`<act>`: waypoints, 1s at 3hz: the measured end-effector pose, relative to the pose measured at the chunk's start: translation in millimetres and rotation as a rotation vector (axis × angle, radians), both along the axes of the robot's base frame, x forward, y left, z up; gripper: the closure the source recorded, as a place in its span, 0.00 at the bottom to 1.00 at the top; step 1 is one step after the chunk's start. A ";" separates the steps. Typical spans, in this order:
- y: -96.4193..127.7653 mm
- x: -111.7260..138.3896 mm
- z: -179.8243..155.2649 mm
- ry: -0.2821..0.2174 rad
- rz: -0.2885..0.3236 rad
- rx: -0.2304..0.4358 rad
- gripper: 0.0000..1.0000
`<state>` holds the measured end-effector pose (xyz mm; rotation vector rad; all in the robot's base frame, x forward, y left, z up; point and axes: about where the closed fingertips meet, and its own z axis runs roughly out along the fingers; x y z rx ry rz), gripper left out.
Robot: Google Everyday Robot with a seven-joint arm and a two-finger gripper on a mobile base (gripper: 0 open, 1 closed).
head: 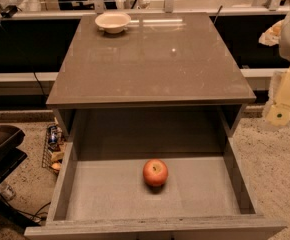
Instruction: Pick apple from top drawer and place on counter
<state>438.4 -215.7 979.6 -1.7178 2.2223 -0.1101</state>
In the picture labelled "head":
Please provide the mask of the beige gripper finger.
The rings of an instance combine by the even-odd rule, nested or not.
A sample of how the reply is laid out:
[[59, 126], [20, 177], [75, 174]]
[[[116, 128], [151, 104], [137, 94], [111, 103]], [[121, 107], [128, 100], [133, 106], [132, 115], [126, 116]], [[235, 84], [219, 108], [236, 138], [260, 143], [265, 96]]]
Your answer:
[[258, 42], [266, 46], [277, 45], [279, 43], [279, 39], [281, 36], [281, 27], [282, 27], [282, 20], [276, 22], [274, 25], [268, 28], [265, 32], [263, 32]]
[[273, 126], [285, 126], [290, 122], [290, 105], [284, 103], [266, 103], [264, 119]]

